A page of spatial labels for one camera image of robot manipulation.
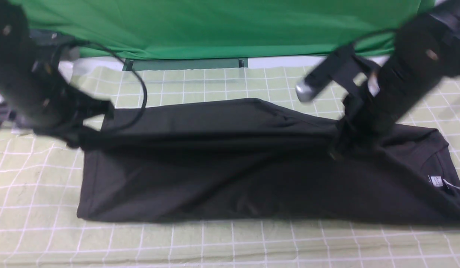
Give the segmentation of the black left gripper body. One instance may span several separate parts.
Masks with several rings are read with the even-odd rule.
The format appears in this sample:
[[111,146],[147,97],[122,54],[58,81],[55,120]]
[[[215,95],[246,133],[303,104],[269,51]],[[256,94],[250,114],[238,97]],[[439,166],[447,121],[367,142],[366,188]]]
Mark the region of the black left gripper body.
[[112,117],[114,112],[111,101],[78,90],[47,63],[35,63],[27,71],[0,67],[0,96],[1,120],[62,140],[70,148],[92,147],[92,140],[102,139],[104,134],[83,123],[98,115]]

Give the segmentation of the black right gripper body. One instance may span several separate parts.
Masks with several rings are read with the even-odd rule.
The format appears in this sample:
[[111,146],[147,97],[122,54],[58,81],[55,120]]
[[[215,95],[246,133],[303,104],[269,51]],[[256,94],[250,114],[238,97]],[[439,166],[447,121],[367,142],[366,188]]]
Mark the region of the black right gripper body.
[[329,148],[330,156],[342,159],[373,150],[443,76],[440,57],[391,56],[370,76],[362,100],[354,103],[340,121],[338,134]]

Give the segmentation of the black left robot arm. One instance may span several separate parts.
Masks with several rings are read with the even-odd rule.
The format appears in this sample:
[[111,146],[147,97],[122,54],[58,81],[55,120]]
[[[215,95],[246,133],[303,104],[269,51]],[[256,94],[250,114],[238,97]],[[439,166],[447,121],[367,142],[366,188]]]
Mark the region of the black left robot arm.
[[0,0],[0,96],[2,122],[62,140],[70,148],[97,150],[108,144],[108,134],[83,122],[113,115],[112,103],[77,89],[57,64],[43,59],[29,37],[23,9],[7,0]]

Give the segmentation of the gray black right robot arm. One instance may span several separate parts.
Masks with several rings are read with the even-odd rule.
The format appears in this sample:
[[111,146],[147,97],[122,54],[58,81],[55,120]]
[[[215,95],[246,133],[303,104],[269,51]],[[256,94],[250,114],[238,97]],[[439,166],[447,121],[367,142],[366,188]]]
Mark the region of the gray black right robot arm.
[[460,0],[446,0],[395,32],[394,51],[360,86],[342,69],[344,117],[330,146],[340,159],[371,149],[445,77],[460,77]]

